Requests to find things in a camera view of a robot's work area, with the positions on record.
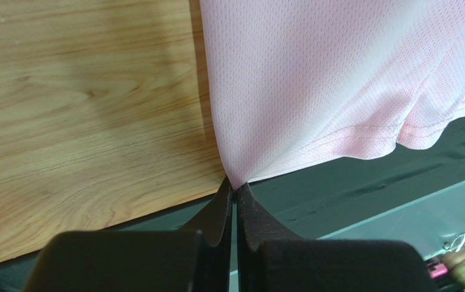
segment pink cloth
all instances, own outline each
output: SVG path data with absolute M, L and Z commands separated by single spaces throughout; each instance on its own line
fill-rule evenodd
M 431 147 L 465 116 L 465 0 L 201 0 L 233 187 Z

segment pink fabric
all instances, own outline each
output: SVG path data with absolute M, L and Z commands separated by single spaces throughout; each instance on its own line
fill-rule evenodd
M 465 116 L 465 0 L 201 0 L 233 186 L 431 147 Z

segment pink shirt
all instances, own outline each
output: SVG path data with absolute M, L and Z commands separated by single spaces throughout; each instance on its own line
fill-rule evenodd
M 233 186 L 431 147 L 465 116 L 465 0 L 201 0 Z

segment wooden table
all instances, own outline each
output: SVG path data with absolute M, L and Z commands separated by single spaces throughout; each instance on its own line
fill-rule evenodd
M 198 0 L 0 0 L 0 262 L 223 176 Z

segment wood grain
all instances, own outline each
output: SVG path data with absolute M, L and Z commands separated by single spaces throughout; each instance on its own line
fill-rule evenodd
M 198 1 L 0 0 L 0 262 L 210 194 Z

